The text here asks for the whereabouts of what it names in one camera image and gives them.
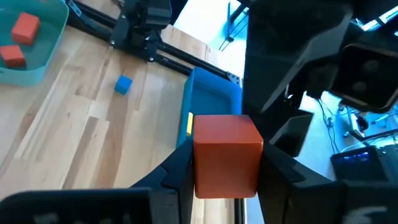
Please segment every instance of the teal bin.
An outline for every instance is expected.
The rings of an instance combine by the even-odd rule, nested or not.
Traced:
[[[0,83],[33,86],[43,80],[67,23],[69,10],[60,0],[1,0],[0,46],[16,44],[12,41],[11,30],[21,12],[40,18],[39,31],[33,46],[19,45],[25,56],[25,68],[6,68],[0,59]]]

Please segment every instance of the wooden surface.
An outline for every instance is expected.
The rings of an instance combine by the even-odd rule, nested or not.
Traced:
[[[85,4],[112,16],[110,0]],[[165,42],[217,65],[218,52],[169,27]],[[114,92],[120,74],[134,83]],[[187,78],[71,27],[32,88],[0,85],[0,198],[32,189],[129,187],[175,149]],[[198,200],[192,223],[232,223],[232,200]]]

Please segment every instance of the orange cube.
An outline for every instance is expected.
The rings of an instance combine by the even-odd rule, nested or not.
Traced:
[[[250,117],[199,115],[193,133],[196,196],[255,196],[263,140]]]
[[[26,66],[24,54],[18,45],[0,47],[0,55],[8,68]]]
[[[37,16],[22,12],[12,28],[12,39],[18,44],[32,45],[39,29],[40,19]]]

